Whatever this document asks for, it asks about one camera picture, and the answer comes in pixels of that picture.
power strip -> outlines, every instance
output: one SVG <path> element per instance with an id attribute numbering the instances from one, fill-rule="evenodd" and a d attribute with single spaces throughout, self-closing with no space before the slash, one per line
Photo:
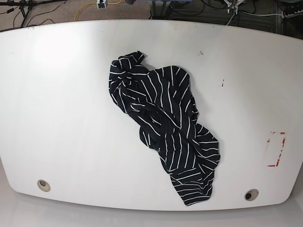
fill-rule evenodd
<path id="1" fill-rule="evenodd" d="M 287 6 L 283 12 L 282 17 L 292 18 L 300 15 L 303 15 L 303 1 Z"/>

cable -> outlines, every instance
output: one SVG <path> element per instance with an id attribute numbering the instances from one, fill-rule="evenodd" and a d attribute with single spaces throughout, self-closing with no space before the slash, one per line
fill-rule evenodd
<path id="1" fill-rule="evenodd" d="M 213 8 L 213 9 L 230 9 L 230 8 L 232 8 L 232 7 L 234 7 L 234 5 L 236 4 L 236 0 L 232 0 L 232 4 L 229 6 L 229 7 L 224 7 L 224 8 L 217 8 L 217 7 L 213 7 L 213 6 L 211 6 L 211 5 L 209 5 L 209 4 L 207 4 L 204 0 L 201 0 L 205 5 L 207 5 L 208 7 L 210 7 L 210 8 Z"/>
<path id="2" fill-rule="evenodd" d="M 255 1 L 254 1 L 254 0 L 251 0 L 251 1 L 252 1 L 253 5 L 254 5 L 254 11 L 253 11 L 251 14 L 254 14 L 254 13 L 256 12 L 256 4 L 255 4 Z M 247 11 L 245 11 L 245 10 L 238 10 L 238 12 L 246 12 L 246 13 L 249 13 L 249 12 L 247 12 Z"/>
<path id="3" fill-rule="evenodd" d="M 15 7 L 14 10 L 17 9 L 18 7 L 19 7 L 19 6 Z M 1 15 L 1 14 L 5 14 L 5 13 L 8 13 L 8 11 L 6 11 L 6 12 L 4 12 L 4 13 L 0 13 L 0 15 Z"/>
<path id="4" fill-rule="evenodd" d="M 57 6 L 55 9 L 53 9 L 52 11 L 49 11 L 49 12 L 45 12 L 45 13 L 52 13 L 52 12 L 54 12 L 56 9 L 58 9 L 61 5 L 63 5 L 63 4 L 65 4 L 65 2 L 64 3 L 61 3 L 59 6 Z M 39 14 L 37 14 L 37 15 L 34 15 L 30 20 L 29 20 L 29 22 L 27 23 L 27 25 L 26 25 L 26 27 L 29 25 L 29 23 L 31 22 L 31 20 L 34 18 L 34 17 L 36 17 L 36 16 L 39 16 L 39 15 L 42 15 L 42 14 L 45 14 L 45 13 L 39 13 Z"/>
<path id="5" fill-rule="evenodd" d="M 113 3 L 108 3 L 108 5 L 117 5 L 119 3 L 121 3 L 122 0 L 120 0 L 119 2 L 113 2 Z M 95 5 L 96 3 L 89 3 L 89 4 L 86 4 L 85 6 L 82 6 L 75 14 L 75 17 L 74 17 L 74 22 L 76 21 L 76 18 L 77 18 L 77 15 L 80 13 L 81 10 L 83 10 L 84 8 L 88 7 L 88 6 L 91 6 L 91 5 Z"/>
<path id="6" fill-rule="evenodd" d="M 278 13 L 272 13 L 272 14 L 252 14 L 252 13 L 247 13 L 247 12 L 243 12 L 245 14 L 248 14 L 248 15 L 253 15 L 253 16 L 257 16 L 257 17 L 268 17 L 268 16 L 275 16 L 275 15 L 278 15 L 278 16 L 282 16 L 282 14 L 278 14 Z"/>
<path id="7" fill-rule="evenodd" d="M 232 15 L 231 19 L 228 21 L 226 25 L 229 25 L 236 14 Z"/>
<path id="8" fill-rule="evenodd" d="M 183 16 L 197 16 L 197 15 L 199 15 L 199 14 L 201 14 L 203 11 L 204 11 L 204 8 L 205 8 L 205 4 L 203 4 L 203 8 L 201 9 L 201 11 L 200 12 L 198 12 L 198 13 L 196 13 L 196 14 L 184 14 L 184 13 L 179 13 L 178 11 L 175 11 L 172 7 L 170 7 L 170 9 L 172 10 L 172 11 L 174 11 L 175 13 L 178 13 L 178 14 L 180 14 L 180 15 L 183 15 Z"/>
<path id="9" fill-rule="evenodd" d="M 13 27 L 15 27 L 15 20 L 16 20 L 16 17 L 18 16 L 19 13 L 21 13 L 21 11 L 19 11 L 19 12 L 15 15 L 15 17 L 14 17 L 14 20 L 13 20 Z"/>

yellow cable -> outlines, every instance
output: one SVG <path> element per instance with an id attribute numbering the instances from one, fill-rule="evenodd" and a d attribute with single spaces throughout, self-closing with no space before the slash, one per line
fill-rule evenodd
<path id="1" fill-rule="evenodd" d="M 117 5 L 119 3 L 121 3 L 122 0 L 120 0 L 119 2 L 113 2 L 113 3 L 108 3 L 109 5 Z M 89 4 L 86 4 L 85 6 L 81 7 L 77 13 L 75 14 L 75 18 L 74 18 L 74 22 L 76 21 L 76 18 L 77 18 L 77 15 L 80 13 L 81 10 L 83 10 L 84 8 L 86 8 L 87 6 L 91 6 L 91 5 L 95 5 L 96 3 L 89 3 Z"/>

white table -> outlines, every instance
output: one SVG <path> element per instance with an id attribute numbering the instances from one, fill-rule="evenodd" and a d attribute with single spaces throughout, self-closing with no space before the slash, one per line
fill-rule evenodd
<path id="1" fill-rule="evenodd" d="M 303 41 L 179 21 L 91 21 L 5 32 L 0 49 L 0 157 L 15 191 L 137 210 L 288 198 L 303 161 Z M 183 204 L 139 126 L 108 94 L 111 61 L 137 50 L 149 69 L 178 65 L 190 73 L 198 122 L 222 155 L 206 202 Z M 283 153 L 268 167 L 280 154 L 278 132 L 286 133 Z M 37 187 L 40 179 L 50 192 Z M 244 199 L 250 189 L 259 190 L 254 201 Z"/>

striped cloth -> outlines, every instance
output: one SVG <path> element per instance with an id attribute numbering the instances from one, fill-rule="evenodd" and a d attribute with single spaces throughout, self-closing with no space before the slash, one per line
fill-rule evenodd
<path id="1" fill-rule="evenodd" d="M 186 206 L 208 200 L 220 155 L 218 140 L 197 123 L 188 73 L 177 66 L 149 71 L 134 52 L 113 61 L 109 93 L 140 127 L 141 141 L 158 152 Z"/>

